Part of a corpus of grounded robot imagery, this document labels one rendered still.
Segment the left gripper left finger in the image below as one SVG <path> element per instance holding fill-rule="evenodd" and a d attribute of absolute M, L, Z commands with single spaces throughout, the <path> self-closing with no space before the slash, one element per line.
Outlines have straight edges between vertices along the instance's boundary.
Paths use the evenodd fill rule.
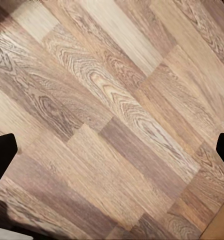
<path fill-rule="evenodd" d="M 0 179 L 17 152 L 17 142 L 13 133 L 0 136 Z"/>

